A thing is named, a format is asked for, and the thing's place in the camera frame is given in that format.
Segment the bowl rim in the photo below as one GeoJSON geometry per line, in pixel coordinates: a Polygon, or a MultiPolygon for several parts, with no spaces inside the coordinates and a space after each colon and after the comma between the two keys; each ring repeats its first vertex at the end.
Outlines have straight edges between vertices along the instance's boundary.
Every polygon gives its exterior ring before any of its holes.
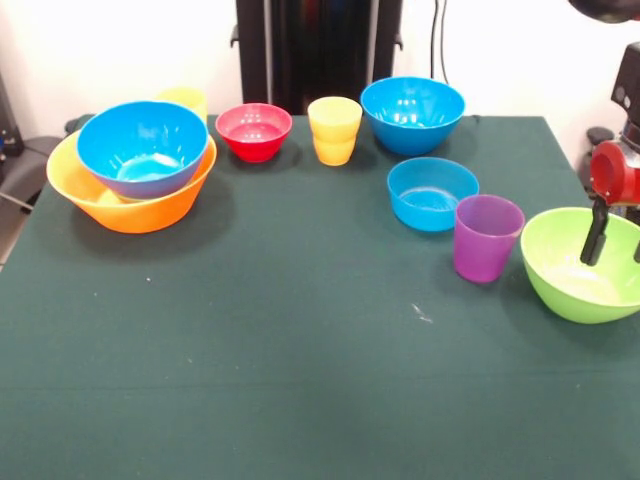
{"type": "Polygon", "coordinates": [[[429,211],[429,212],[437,212],[437,213],[450,213],[450,212],[455,212],[455,210],[458,208],[458,204],[456,203],[456,206],[453,208],[449,208],[447,210],[443,210],[441,208],[432,208],[432,207],[422,207],[419,205],[414,205],[412,203],[407,202],[406,200],[404,200],[400,195],[398,195],[396,193],[396,190],[391,186],[391,176],[394,173],[397,173],[399,170],[404,169],[407,165],[409,165],[410,163],[441,163],[441,164],[445,164],[451,167],[454,167],[456,170],[463,172],[465,175],[467,175],[469,178],[471,178],[475,184],[475,193],[472,193],[470,195],[467,195],[466,197],[463,197],[462,199],[458,199],[458,203],[460,203],[462,200],[464,200],[467,197],[473,196],[473,195],[478,195],[478,193],[480,192],[480,182],[478,181],[478,177],[476,177],[476,175],[467,167],[465,167],[464,165],[458,163],[458,162],[454,162],[453,160],[449,160],[446,158],[442,158],[442,157],[415,157],[415,158],[409,158],[407,160],[403,160],[399,163],[397,163],[396,165],[393,166],[393,168],[391,170],[389,170],[389,173],[387,174],[387,189],[389,191],[389,194],[397,199],[398,201],[404,203],[405,205],[409,205],[411,206],[411,208],[415,208],[418,210],[423,210],[423,211],[429,211]]]}
{"type": "Polygon", "coordinates": [[[241,143],[243,145],[264,145],[265,143],[276,142],[276,141],[282,140],[287,135],[289,135],[289,133],[291,132],[291,129],[293,128],[293,117],[284,108],[278,107],[277,105],[272,105],[271,103],[263,103],[263,102],[241,103],[240,105],[236,105],[234,107],[226,109],[224,112],[222,112],[220,115],[218,115],[216,117],[215,127],[216,127],[216,131],[218,132],[218,134],[220,134],[220,136],[223,139],[225,139],[226,141],[232,141],[232,142],[236,142],[236,143],[241,143]],[[220,129],[220,119],[223,118],[225,115],[228,115],[228,114],[230,114],[232,112],[241,110],[241,109],[246,108],[246,107],[267,107],[268,109],[282,112],[282,113],[285,114],[285,116],[287,118],[287,126],[286,126],[286,128],[284,129],[284,131],[280,135],[278,135],[277,137],[271,138],[269,140],[265,140],[264,142],[244,142],[242,140],[236,140],[235,138],[231,138],[228,135],[226,135],[225,133],[223,133],[222,130],[220,129]]]}
{"type": "Polygon", "coordinates": [[[502,195],[496,195],[495,193],[476,193],[474,195],[469,195],[467,197],[464,197],[463,199],[461,199],[458,202],[458,205],[456,206],[456,221],[460,222],[460,225],[470,231],[473,232],[475,235],[478,235],[480,237],[483,238],[508,238],[508,237],[516,237],[519,236],[522,233],[522,230],[524,229],[525,225],[527,224],[527,216],[524,214],[524,212],[522,211],[522,208],[520,208],[520,206],[514,202],[513,200],[511,200],[510,198],[504,197],[502,195]],[[479,232],[473,228],[471,228],[469,225],[467,225],[465,222],[462,221],[462,219],[460,218],[460,205],[462,203],[467,203],[467,202],[471,202],[473,198],[484,198],[484,199],[495,199],[495,200],[499,200],[500,202],[502,202],[505,205],[509,205],[511,208],[514,209],[514,211],[517,213],[518,218],[520,219],[520,228],[518,228],[517,230],[515,230],[512,233],[506,234],[506,235],[491,235],[488,233],[482,233],[479,232]]]}
{"type": "Polygon", "coordinates": [[[437,128],[444,128],[444,127],[448,127],[448,126],[454,125],[457,122],[459,122],[460,119],[464,116],[464,112],[465,112],[465,110],[467,108],[467,102],[464,99],[464,96],[457,89],[455,89],[454,87],[452,87],[448,83],[439,82],[438,80],[434,80],[433,78],[419,77],[419,76],[416,76],[416,75],[403,75],[403,76],[398,76],[398,77],[386,77],[386,78],[381,78],[380,80],[376,80],[375,82],[370,83],[369,85],[367,85],[365,87],[365,89],[362,91],[362,93],[360,93],[360,105],[362,105],[362,109],[365,111],[365,113],[367,114],[368,117],[374,118],[377,121],[379,121],[380,123],[383,123],[385,125],[389,125],[391,127],[401,128],[401,129],[404,129],[404,130],[414,130],[414,131],[433,130],[433,129],[437,129],[437,128]],[[451,90],[452,92],[454,92],[456,95],[458,95],[458,97],[460,97],[460,100],[462,101],[462,109],[460,110],[460,113],[458,115],[456,115],[456,117],[453,120],[451,120],[449,122],[446,122],[446,123],[443,123],[443,124],[440,124],[440,125],[431,125],[431,126],[428,126],[428,127],[416,127],[416,126],[412,126],[412,125],[398,125],[397,123],[388,122],[387,120],[383,120],[383,119],[380,119],[380,118],[376,117],[373,113],[371,113],[369,111],[369,109],[365,105],[365,102],[364,102],[365,94],[374,85],[378,85],[378,84],[386,83],[386,82],[398,81],[398,80],[420,80],[420,81],[423,81],[423,82],[426,82],[426,83],[429,83],[429,84],[442,85],[442,86],[448,88],[449,90],[451,90]]]}
{"type": "Polygon", "coordinates": [[[114,105],[114,106],[109,107],[106,110],[103,110],[102,112],[94,115],[93,117],[91,117],[82,126],[82,128],[76,133],[78,133],[78,140],[76,141],[76,147],[75,147],[76,148],[76,154],[78,155],[78,158],[80,159],[80,162],[82,163],[82,165],[84,165],[84,167],[87,170],[89,170],[93,175],[95,175],[99,179],[103,180],[104,182],[115,183],[115,184],[119,184],[119,185],[146,185],[146,186],[149,186],[149,185],[154,185],[154,184],[162,184],[167,179],[175,177],[177,175],[181,175],[185,170],[191,168],[194,164],[198,163],[200,158],[202,158],[202,155],[204,155],[204,153],[207,151],[207,147],[209,146],[209,140],[208,140],[209,139],[209,129],[207,128],[207,124],[202,121],[202,119],[198,116],[198,114],[196,112],[194,112],[193,110],[191,110],[190,108],[185,107],[184,105],[181,105],[179,103],[164,101],[164,100],[137,100],[137,101],[125,102],[125,103],[120,103],[118,105],[114,105]],[[183,167],[180,170],[176,170],[175,172],[171,172],[171,173],[169,173],[167,175],[163,175],[160,178],[156,178],[156,179],[153,179],[153,180],[142,181],[142,182],[128,182],[128,181],[124,181],[124,180],[118,180],[117,178],[113,178],[113,177],[104,175],[102,173],[99,173],[95,169],[93,169],[92,167],[87,165],[87,163],[82,158],[82,155],[80,154],[80,138],[82,137],[83,132],[86,131],[85,129],[87,128],[87,126],[91,125],[97,118],[102,117],[103,115],[107,115],[108,113],[111,113],[114,110],[119,110],[121,108],[127,108],[127,107],[131,107],[131,106],[144,105],[144,104],[149,104],[149,105],[158,105],[158,104],[160,104],[160,105],[168,105],[168,106],[171,106],[172,108],[177,108],[177,109],[189,112],[190,115],[192,115],[193,117],[197,118],[198,122],[200,122],[200,124],[202,124],[202,127],[204,128],[204,133],[205,133],[204,145],[200,149],[200,152],[197,155],[195,155],[188,164],[183,165],[183,167]]]}
{"type": "MultiPolygon", "coordinates": [[[[580,300],[581,302],[584,303],[588,303],[590,305],[595,305],[598,307],[605,307],[605,308],[636,308],[636,307],[640,307],[640,298],[638,299],[637,302],[618,302],[618,303],[604,303],[604,302],[600,302],[600,301],[594,301],[594,300],[590,300],[588,297],[582,296],[582,295],[575,295],[572,293],[568,293],[565,290],[563,290],[560,286],[558,286],[556,283],[551,282],[550,280],[548,280],[547,276],[542,275],[542,273],[540,272],[540,269],[537,268],[535,265],[533,265],[528,259],[527,259],[527,253],[526,253],[526,247],[525,247],[525,239],[527,238],[527,234],[529,232],[529,229],[531,228],[531,226],[536,222],[539,221],[540,218],[546,217],[548,215],[554,215],[560,212],[584,212],[587,215],[591,216],[591,209],[588,207],[558,207],[558,208],[551,208],[548,210],[544,210],[536,215],[534,215],[533,217],[531,217],[531,219],[526,223],[526,225],[524,226],[524,228],[522,229],[522,234],[520,235],[520,249],[522,250],[522,259],[525,262],[525,264],[541,279],[543,280],[547,285],[553,287],[555,290],[558,290],[559,292],[561,292],[564,295],[567,295],[568,297],[574,298],[576,300],[580,300]]],[[[614,222],[621,222],[621,223],[626,223],[632,227],[634,227],[635,229],[640,231],[640,227],[638,225],[636,225],[635,223],[627,220],[626,218],[622,218],[620,216],[613,216],[613,221],[614,222]]]]}
{"type": "MultiPolygon", "coordinates": [[[[54,154],[56,154],[56,151],[58,150],[58,148],[62,149],[63,145],[65,144],[65,142],[76,142],[78,141],[78,137],[80,135],[80,132],[75,132],[72,133],[71,135],[69,135],[68,137],[66,137],[64,140],[62,140],[62,142],[60,142],[56,148],[51,152],[51,155],[49,156],[49,159],[51,159],[54,154]]],[[[212,146],[213,148],[213,159],[211,160],[211,165],[209,165],[200,175],[198,175],[197,177],[193,177],[191,179],[189,179],[189,181],[180,189],[180,190],[176,190],[173,193],[170,193],[169,195],[165,195],[164,197],[156,197],[156,198],[150,198],[150,199],[145,199],[145,200],[136,200],[135,202],[131,202],[131,203],[117,203],[117,204],[113,204],[113,205],[105,205],[102,203],[98,203],[98,202],[92,202],[89,200],[85,200],[82,198],[78,198],[74,195],[70,195],[69,193],[67,193],[67,191],[63,188],[60,187],[59,184],[57,184],[56,181],[54,181],[52,178],[52,175],[49,174],[49,170],[51,168],[52,162],[49,160],[47,161],[47,180],[49,181],[49,183],[51,184],[51,186],[53,187],[53,189],[58,192],[60,195],[62,195],[63,197],[65,197],[67,200],[71,201],[74,204],[80,204],[80,205],[84,205],[87,207],[104,207],[104,208],[116,208],[116,209],[122,209],[122,210],[126,210],[128,208],[131,209],[135,209],[135,208],[140,208],[140,207],[145,207],[147,205],[153,205],[155,203],[160,203],[163,202],[165,200],[168,200],[169,198],[172,197],[177,197],[179,195],[181,195],[182,193],[186,192],[187,190],[189,190],[190,188],[193,188],[196,184],[198,184],[201,180],[205,180],[206,177],[209,175],[209,173],[211,172],[211,170],[213,169],[216,160],[218,158],[218,147],[216,145],[215,140],[213,139],[213,137],[211,135],[208,136],[208,140],[207,140],[207,149],[209,148],[209,145],[212,146]]],[[[104,185],[105,190],[111,190],[108,186],[104,185]]]]}

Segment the plastic bowl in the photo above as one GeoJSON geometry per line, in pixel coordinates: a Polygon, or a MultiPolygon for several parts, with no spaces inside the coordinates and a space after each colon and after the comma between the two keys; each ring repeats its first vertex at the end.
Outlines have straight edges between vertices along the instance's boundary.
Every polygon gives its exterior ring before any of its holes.
{"type": "Polygon", "coordinates": [[[592,220],[588,208],[557,208],[533,217],[520,244],[529,280],[557,315],[578,323],[603,323],[640,311],[640,264],[633,254],[640,227],[609,216],[598,263],[580,262],[592,220]]]}
{"type": "Polygon", "coordinates": [[[76,153],[77,140],[78,133],[74,133],[51,153],[47,163],[49,183],[100,225],[121,233],[149,233],[181,220],[200,193],[217,153],[209,137],[203,160],[185,187],[166,197],[126,203],[82,165],[76,153]]]}
{"type": "Polygon", "coordinates": [[[462,95],[420,77],[390,77],[364,89],[360,103],[376,138],[400,155],[422,155],[440,145],[465,109],[462,95]]]}
{"type": "Polygon", "coordinates": [[[245,103],[216,119],[216,130],[231,151],[250,163],[273,158],[292,126],[291,115],[266,103],[245,103]]]}
{"type": "Polygon", "coordinates": [[[478,179],[470,170],[435,157],[397,164],[387,176],[387,187],[398,219],[423,232],[452,229],[458,202],[480,191],[478,179]]]}
{"type": "Polygon", "coordinates": [[[193,177],[207,148],[207,126],[175,103],[118,105],[80,131],[78,156],[116,194],[129,199],[169,195],[193,177]]]}

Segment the green tablecloth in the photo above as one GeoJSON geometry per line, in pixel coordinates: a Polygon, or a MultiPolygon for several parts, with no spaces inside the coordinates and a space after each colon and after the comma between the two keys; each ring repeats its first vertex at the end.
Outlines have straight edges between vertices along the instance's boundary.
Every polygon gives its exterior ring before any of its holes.
{"type": "MultiPolygon", "coordinates": [[[[305,118],[267,165],[216,139],[162,232],[44,190],[0,274],[0,478],[640,478],[637,317],[556,318],[519,249],[460,279],[451,233],[393,216],[366,124],[338,169],[305,118]]],[[[436,154],[528,217],[586,205],[540,118],[465,118],[436,154]]]]}

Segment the plastic cup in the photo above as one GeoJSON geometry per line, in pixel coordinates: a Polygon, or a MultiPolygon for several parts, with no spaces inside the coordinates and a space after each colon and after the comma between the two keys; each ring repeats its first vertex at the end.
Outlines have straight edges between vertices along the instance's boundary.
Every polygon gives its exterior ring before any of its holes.
{"type": "Polygon", "coordinates": [[[456,208],[453,263],[473,283],[490,283],[504,270],[525,224],[522,210],[496,195],[473,195],[456,208]]]}
{"type": "Polygon", "coordinates": [[[332,167],[344,165],[356,146],[362,107],[350,98],[323,97],[307,109],[318,160],[332,167]]]}
{"type": "Polygon", "coordinates": [[[158,94],[155,100],[171,102],[193,110],[207,124],[207,96],[202,90],[192,87],[174,87],[158,94]]]}

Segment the stacked bowls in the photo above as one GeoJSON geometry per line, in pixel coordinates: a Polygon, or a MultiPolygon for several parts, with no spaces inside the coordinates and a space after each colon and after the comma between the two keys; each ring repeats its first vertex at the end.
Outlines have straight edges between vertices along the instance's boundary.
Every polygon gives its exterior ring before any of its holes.
{"type": "Polygon", "coordinates": [[[131,102],[94,116],[60,143],[47,177],[104,227],[147,233],[186,215],[216,153],[194,110],[164,100],[131,102]]]}

